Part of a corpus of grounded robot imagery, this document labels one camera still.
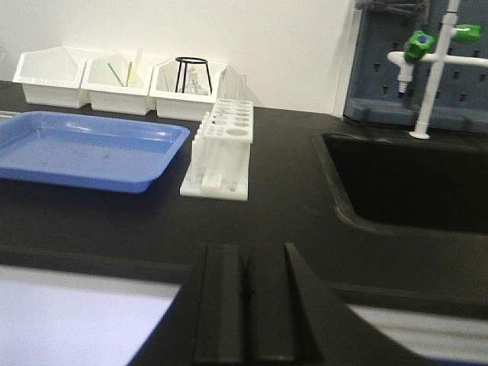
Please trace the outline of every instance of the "white test tube rack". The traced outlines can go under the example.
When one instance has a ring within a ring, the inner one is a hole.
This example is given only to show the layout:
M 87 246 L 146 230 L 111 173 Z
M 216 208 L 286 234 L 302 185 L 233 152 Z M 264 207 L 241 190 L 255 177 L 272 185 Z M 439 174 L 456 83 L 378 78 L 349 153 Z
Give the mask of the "white test tube rack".
M 251 101 L 217 99 L 191 143 L 180 194 L 247 201 L 253 123 Z

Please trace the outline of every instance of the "white plastic bin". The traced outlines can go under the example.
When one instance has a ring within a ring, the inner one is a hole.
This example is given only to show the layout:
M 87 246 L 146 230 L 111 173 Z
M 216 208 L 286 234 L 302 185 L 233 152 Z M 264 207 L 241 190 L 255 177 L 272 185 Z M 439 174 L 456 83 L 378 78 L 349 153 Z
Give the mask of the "white plastic bin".
M 156 111 L 158 117 L 176 118 L 181 120 L 201 121 L 205 113 L 212 110 L 217 98 L 220 98 L 220 88 L 227 64 L 208 63 L 210 80 L 212 82 L 212 93 L 209 95 L 195 95 L 176 93 L 176 79 L 178 76 L 179 63 L 175 58 L 154 68 L 152 84 L 149 95 L 156 98 Z M 205 65 L 194 65 L 198 72 L 198 81 L 208 88 L 207 69 Z M 183 83 L 184 66 L 181 67 L 179 85 Z
M 22 53 L 13 82 L 22 84 L 27 103 L 80 108 L 89 103 L 80 88 L 87 60 L 107 54 L 73 47 Z
M 154 98 L 149 96 L 153 68 L 168 57 L 147 55 L 140 61 L 136 59 L 134 54 L 114 53 L 88 61 L 82 88 L 88 90 L 93 109 L 143 116 L 156 108 Z M 133 65 L 125 86 L 130 62 Z

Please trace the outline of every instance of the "plastic tray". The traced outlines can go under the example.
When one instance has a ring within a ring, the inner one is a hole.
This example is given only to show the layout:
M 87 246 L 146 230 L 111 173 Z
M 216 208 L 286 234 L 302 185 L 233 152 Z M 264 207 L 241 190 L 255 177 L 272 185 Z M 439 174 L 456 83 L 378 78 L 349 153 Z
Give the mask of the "plastic tray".
M 27 112 L 0 123 L 0 178 L 141 193 L 189 133 L 169 124 Z

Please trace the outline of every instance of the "lab bench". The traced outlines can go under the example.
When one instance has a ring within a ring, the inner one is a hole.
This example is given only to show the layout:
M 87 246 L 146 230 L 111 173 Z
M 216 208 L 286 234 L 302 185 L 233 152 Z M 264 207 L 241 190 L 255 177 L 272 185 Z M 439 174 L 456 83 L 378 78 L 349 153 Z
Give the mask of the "lab bench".
M 27 104 L 21 86 L 10 82 L 0 82 L 0 110 L 119 117 L 191 131 L 142 194 L 0 180 L 2 264 L 180 284 L 201 244 L 236 245 L 246 256 L 255 246 L 293 243 L 348 303 L 488 319 L 487 235 L 373 230 L 338 214 L 316 137 L 370 136 L 376 127 L 255 108 L 249 199 L 222 201 L 179 194 L 196 122 L 154 111 L 141 117 Z

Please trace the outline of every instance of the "sink basin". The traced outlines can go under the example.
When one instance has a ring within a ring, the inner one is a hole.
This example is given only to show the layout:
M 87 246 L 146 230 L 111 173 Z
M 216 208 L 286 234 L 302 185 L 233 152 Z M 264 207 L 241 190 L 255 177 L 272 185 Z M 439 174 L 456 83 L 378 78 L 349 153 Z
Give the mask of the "sink basin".
M 323 164 L 350 220 L 488 233 L 488 137 L 325 133 Z

